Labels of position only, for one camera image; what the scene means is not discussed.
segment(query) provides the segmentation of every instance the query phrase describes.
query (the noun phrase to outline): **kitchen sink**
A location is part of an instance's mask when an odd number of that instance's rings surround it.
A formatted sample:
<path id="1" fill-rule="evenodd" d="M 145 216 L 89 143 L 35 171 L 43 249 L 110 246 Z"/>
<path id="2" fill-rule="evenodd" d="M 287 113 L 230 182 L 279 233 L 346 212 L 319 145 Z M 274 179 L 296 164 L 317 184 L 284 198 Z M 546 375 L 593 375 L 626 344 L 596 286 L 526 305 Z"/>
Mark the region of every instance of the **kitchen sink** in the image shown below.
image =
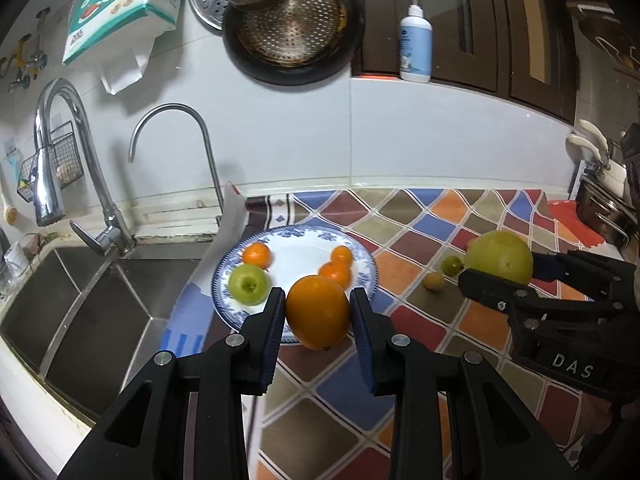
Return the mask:
<path id="1" fill-rule="evenodd" d="M 0 324 L 14 351 L 97 420 L 159 349 L 175 300 L 209 243 L 144 244 L 124 258 L 53 249 Z"/>

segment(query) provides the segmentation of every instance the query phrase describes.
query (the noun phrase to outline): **small orange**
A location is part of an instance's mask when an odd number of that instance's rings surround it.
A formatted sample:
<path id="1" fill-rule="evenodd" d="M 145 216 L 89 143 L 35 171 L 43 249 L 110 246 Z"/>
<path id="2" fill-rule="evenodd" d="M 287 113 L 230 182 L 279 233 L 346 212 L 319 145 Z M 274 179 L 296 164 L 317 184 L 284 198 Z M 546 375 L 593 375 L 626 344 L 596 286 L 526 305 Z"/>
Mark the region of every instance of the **small orange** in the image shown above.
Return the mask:
<path id="1" fill-rule="evenodd" d="M 351 250 L 347 246 L 338 245 L 333 251 L 331 251 L 331 261 L 342 262 L 351 266 L 353 254 L 351 254 Z"/>
<path id="2" fill-rule="evenodd" d="M 316 274 L 297 280 L 287 294 L 285 315 L 291 331 L 307 348 L 328 349 L 347 335 L 349 301 L 333 280 Z"/>
<path id="3" fill-rule="evenodd" d="M 266 269 L 271 263 L 271 251 L 262 242 L 255 242 L 244 248 L 242 262 Z"/>
<path id="4" fill-rule="evenodd" d="M 327 262 L 318 269 L 318 274 L 334 280 L 342 290 L 349 288 L 351 283 L 351 269 L 342 262 Z"/>

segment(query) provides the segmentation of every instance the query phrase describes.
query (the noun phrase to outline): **kitchen cabinet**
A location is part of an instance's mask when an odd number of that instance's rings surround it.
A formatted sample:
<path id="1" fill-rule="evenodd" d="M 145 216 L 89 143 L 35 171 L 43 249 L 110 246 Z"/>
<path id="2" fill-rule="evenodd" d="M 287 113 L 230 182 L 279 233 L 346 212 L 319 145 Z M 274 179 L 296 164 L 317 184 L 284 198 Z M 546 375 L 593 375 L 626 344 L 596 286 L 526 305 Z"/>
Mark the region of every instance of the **kitchen cabinet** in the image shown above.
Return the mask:
<path id="1" fill-rule="evenodd" d="M 398 73 L 408 0 L 363 0 L 359 73 Z M 562 0 L 423 0 L 433 25 L 433 79 L 521 102 L 573 123 L 576 57 Z"/>

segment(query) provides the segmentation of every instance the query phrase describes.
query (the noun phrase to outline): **wire basket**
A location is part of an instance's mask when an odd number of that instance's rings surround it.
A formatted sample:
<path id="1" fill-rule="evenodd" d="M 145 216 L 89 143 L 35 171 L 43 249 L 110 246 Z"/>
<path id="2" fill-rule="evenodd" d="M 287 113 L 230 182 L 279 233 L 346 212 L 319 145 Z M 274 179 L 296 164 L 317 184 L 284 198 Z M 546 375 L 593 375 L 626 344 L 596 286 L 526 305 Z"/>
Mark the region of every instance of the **wire basket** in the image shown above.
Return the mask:
<path id="1" fill-rule="evenodd" d="M 56 128 L 52 134 L 55 134 L 55 132 L 59 130 L 71 130 L 69 133 L 62 134 L 57 139 L 51 141 L 53 153 L 56 157 L 56 176 L 60 183 L 60 189 L 65 189 L 66 186 L 69 186 L 84 176 L 84 168 L 80 160 L 78 144 L 76 143 L 76 136 L 74 135 L 71 121 L 67 121 L 59 128 Z M 33 182 L 33 168 L 36 163 L 36 155 L 31 155 L 27 158 L 20 167 L 17 192 L 25 202 L 31 202 L 33 200 L 31 183 Z"/>

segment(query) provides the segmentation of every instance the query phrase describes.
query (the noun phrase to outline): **pot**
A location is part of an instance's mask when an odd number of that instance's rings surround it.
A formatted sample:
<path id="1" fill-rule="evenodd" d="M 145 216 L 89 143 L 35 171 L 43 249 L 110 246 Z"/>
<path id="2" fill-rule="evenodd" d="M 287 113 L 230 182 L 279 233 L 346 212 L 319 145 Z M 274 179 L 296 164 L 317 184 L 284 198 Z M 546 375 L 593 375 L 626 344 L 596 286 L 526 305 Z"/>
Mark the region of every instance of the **pot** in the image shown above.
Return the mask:
<path id="1" fill-rule="evenodd" d="M 636 214 L 592 176 L 582 179 L 576 202 L 580 221 L 617 248 L 625 247 L 638 231 Z"/>

